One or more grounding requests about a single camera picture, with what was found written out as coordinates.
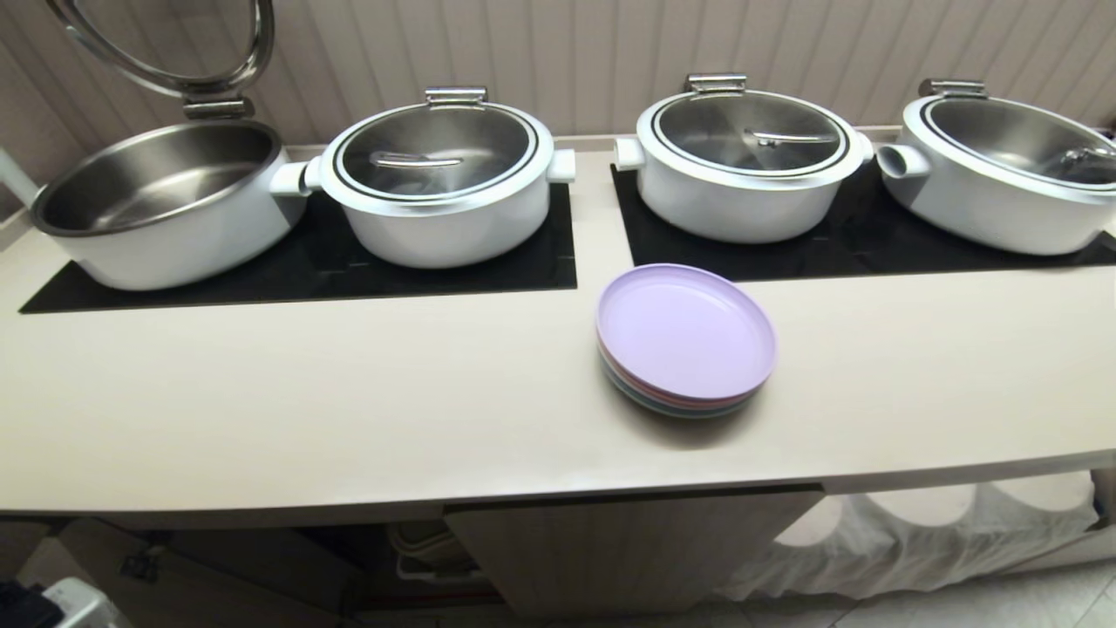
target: black object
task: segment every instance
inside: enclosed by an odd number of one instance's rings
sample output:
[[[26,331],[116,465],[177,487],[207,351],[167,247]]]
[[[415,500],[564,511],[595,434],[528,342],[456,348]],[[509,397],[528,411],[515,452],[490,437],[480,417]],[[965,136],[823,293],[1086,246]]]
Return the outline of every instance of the black object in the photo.
[[[1052,257],[1008,252],[954,235],[893,199],[875,162],[841,183],[820,224],[769,244],[731,244],[687,233],[647,207],[636,189],[636,172],[613,166],[613,183],[636,265],[686,263],[750,281],[1116,264],[1116,238],[1106,232],[1077,252]]]
[[[125,291],[93,280],[70,261],[20,309],[22,313],[182,307],[577,287],[569,186],[550,185],[550,212],[523,243],[497,257],[444,270],[384,261],[356,239],[337,201],[310,196],[306,214],[256,259],[196,283]]]
[[[0,628],[50,628],[65,618],[58,605],[42,597],[41,589],[0,582]]]

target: open lid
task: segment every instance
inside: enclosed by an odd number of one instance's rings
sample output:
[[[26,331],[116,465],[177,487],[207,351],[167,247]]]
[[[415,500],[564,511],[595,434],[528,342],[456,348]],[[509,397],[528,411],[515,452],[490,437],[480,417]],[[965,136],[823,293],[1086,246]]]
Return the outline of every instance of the open lid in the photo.
[[[1060,184],[1116,184],[1116,146],[1091,128],[990,98],[980,81],[926,79],[920,94],[942,96],[922,110],[927,126],[984,161]]]
[[[105,38],[77,7],[78,0],[48,0],[66,31],[90,52],[140,85],[185,100],[186,117],[251,117],[251,100],[240,93],[267,67],[275,47],[275,10],[271,0],[251,0],[252,38],[244,60],[232,69],[212,76],[186,76],[158,69],[125,52]]]

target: white cloth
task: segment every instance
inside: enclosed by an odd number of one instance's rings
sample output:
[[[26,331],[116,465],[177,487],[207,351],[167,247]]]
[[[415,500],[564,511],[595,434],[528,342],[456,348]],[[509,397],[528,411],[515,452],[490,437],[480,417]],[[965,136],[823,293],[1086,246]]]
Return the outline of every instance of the white cloth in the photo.
[[[1083,490],[1081,482],[1088,487]],[[945,492],[941,508],[945,514],[936,521],[931,518],[934,523],[952,521],[944,525],[918,525],[866,495],[852,495],[845,499],[840,522],[831,533],[819,535],[819,542],[798,547],[775,542],[716,592],[735,600],[753,593],[840,593],[864,599],[887,591],[930,591],[998,571],[1060,548],[1096,523],[1089,474],[1078,474],[1072,484],[1078,503],[1062,510],[1041,510],[982,484],[971,504],[959,511],[958,493]],[[1033,499],[1028,501],[1043,503],[1035,497],[1042,486],[1032,489]],[[933,493],[924,497],[931,500]]]

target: white pot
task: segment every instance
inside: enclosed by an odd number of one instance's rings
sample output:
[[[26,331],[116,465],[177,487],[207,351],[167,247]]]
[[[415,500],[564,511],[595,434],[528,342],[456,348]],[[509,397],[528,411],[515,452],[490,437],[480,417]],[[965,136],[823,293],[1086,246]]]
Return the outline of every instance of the white pot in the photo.
[[[906,106],[898,139],[879,148],[878,161],[892,195],[942,229],[1014,252],[1064,254],[1116,216],[1116,176],[1083,182],[1043,166],[1078,141],[1116,155],[1103,135],[1045,109],[979,91],[933,94]]]
[[[279,142],[271,128],[248,120],[157,128],[56,178],[36,197],[31,218],[106,286],[152,290],[196,281],[259,254],[301,218],[305,197],[271,194],[273,184],[283,187],[288,162]],[[259,149],[239,154],[256,143]],[[225,148],[232,152],[222,155]],[[238,160],[254,163],[244,168]],[[206,167],[235,170],[206,190],[191,177]],[[128,196],[146,199],[131,216],[118,211]]]
[[[574,151],[556,151],[542,123],[488,103],[483,90],[432,89],[427,98],[346,129],[305,164],[304,186],[337,200],[360,243],[393,263],[450,268],[511,250],[546,220],[550,183],[574,180]],[[504,137],[511,147],[501,156]],[[437,189],[411,189],[421,186]]]
[[[825,218],[841,181],[872,160],[872,142],[836,114],[817,105],[779,94],[745,91],[743,77],[739,75],[714,78],[719,83],[710,89],[708,84],[702,84],[708,77],[691,76],[692,91],[660,100],[644,110],[636,123],[637,138],[616,141],[616,168],[638,170],[639,195],[647,206],[667,222],[698,235],[727,242],[761,243],[786,240],[810,230]],[[702,158],[685,147],[668,143],[670,132],[664,131],[664,125],[670,125],[670,120],[664,123],[663,112],[679,103],[719,97],[762,99],[772,107],[787,107],[795,115],[805,112],[828,128],[826,133],[833,138],[828,148],[819,153],[824,158],[798,167],[761,171]],[[710,112],[703,113],[701,117],[708,118]],[[776,131],[796,132],[793,128]],[[795,142],[792,135],[783,136],[789,138],[788,143]]]

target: stack of plates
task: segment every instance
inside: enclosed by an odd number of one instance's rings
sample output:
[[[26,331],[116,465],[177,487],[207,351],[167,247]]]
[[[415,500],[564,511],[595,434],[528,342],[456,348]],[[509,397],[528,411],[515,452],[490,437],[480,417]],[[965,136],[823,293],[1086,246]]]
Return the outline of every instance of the stack of plates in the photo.
[[[775,368],[760,306],[723,277],[652,263],[613,280],[597,305],[608,379],[636,404],[686,419],[740,408]]]

